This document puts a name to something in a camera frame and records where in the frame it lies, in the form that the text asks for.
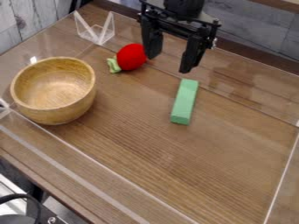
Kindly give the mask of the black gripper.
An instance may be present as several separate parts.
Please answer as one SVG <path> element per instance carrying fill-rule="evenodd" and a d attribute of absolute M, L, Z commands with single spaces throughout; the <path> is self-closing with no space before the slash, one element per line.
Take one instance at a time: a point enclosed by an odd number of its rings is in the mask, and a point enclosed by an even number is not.
<path fill-rule="evenodd" d="M 200 65 L 206 46 L 217 45 L 221 20 L 204 11 L 206 0 L 139 0 L 139 2 L 146 56 L 151 60 L 162 53 L 165 32 L 189 39 L 179 69 L 181 73 L 187 74 Z"/>

